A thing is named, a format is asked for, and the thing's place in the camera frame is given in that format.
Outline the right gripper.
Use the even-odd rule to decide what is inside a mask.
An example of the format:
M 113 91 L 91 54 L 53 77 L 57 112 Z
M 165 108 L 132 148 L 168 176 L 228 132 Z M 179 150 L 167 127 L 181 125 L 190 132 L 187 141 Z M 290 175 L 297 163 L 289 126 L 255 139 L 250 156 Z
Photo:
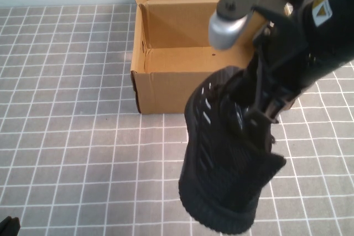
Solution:
M 311 7 L 302 6 L 290 16 L 260 6 L 254 10 L 274 23 L 274 29 L 254 40 L 257 52 L 246 68 L 252 97 L 245 119 L 279 123 L 281 112 L 290 110 L 297 96 L 331 71 L 331 50 Z

